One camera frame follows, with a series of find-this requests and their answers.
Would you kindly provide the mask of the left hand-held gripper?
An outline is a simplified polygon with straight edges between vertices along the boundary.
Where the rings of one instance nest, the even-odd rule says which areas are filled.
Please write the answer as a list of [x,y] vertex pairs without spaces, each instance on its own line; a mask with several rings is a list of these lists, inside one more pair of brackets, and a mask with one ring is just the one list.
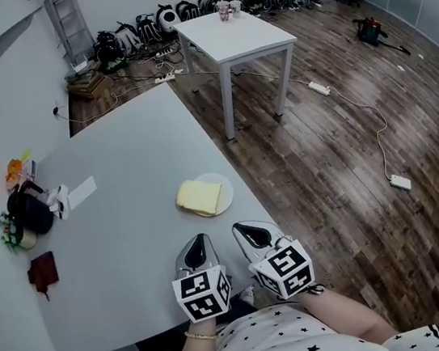
[[193,323],[225,314],[231,284],[207,234],[190,239],[175,260],[175,298]]

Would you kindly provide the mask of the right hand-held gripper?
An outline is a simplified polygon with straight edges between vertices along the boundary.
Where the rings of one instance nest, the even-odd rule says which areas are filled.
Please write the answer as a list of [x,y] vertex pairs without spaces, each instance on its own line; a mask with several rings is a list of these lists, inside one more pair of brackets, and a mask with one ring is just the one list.
[[[251,262],[256,280],[284,300],[314,283],[311,258],[298,240],[291,241],[280,228],[266,221],[237,222],[232,233],[243,254]],[[272,247],[283,247],[271,250]],[[264,258],[268,251],[271,255]]]

